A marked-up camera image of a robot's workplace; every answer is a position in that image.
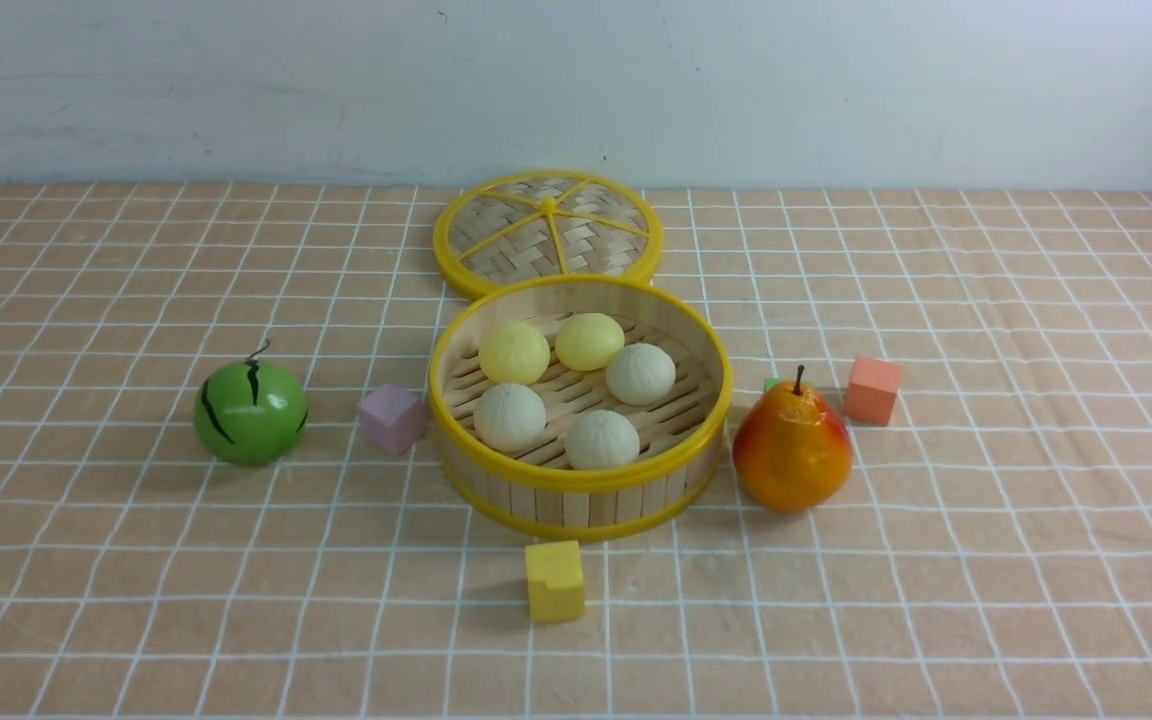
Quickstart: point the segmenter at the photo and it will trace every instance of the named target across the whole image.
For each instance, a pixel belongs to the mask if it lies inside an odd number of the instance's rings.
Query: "pink cube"
[[[397,456],[419,441],[429,430],[429,411],[424,402],[396,384],[380,386],[358,404],[362,434],[372,445]]]

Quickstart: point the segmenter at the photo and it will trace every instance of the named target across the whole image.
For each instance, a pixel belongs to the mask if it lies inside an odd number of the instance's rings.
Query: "yellow steamer rim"
[[[552,275],[649,283],[662,249],[660,219],[639,194],[571,170],[494,179],[453,200],[434,225],[439,272],[467,300]]]
[[[473,404],[492,386],[477,366],[482,334],[526,320],[553,341],[563,319],[585,311],[616,318],[627,343],[652,342],[675,357],[672,395],[646,409],[619,406],[602,372],[575,373],[552,354],[532,384],[550,409],[540,445],[508,456],[480,442],[470,432]],[[539,276],[472,302],[435,343],[429,386],[435,447],[452,486],[476,510],[533,537],[605,541],[643,532],[691,505],[726,456],[732,364],[722,341],[684,302],[622,276]],[[571,406],[582,407],[566,415]],[[644,442],[660,438],[664,449],[649,448],[623,468],[573,470],[561,438],[579,411],[598,407],[626,414]]]

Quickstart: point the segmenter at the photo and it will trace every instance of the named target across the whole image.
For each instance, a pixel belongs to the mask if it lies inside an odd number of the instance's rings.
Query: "wooden block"
[[[416,393],[388,384],[358,404],[362,434],[389,455],[402,455],[429,429],[429,410]]]
[[[585,570],[581,566],[579,543],[529,544],[524,556],[532,623],[563,623],[585,615]]]
[[[896,407],[902,377],[901,366],[874,357],[856,357],[847,378],[842,414],[855,420],[886,425]]]

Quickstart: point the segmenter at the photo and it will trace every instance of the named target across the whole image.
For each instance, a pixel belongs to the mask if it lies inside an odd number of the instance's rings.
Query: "toy watermelon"
[[[267,465],[301,442],[308,401],[301,380],[256,356],[207,376],[194,402],[194,432],[202,445],[234,465]]]

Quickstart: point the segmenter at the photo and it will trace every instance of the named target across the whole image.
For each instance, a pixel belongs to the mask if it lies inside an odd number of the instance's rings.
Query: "toy pear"
[[[804,511],[829,500],[851,472],[847,427],[817,391],[774,384],[741,422],[732,461],[741,486],[774,511]]]

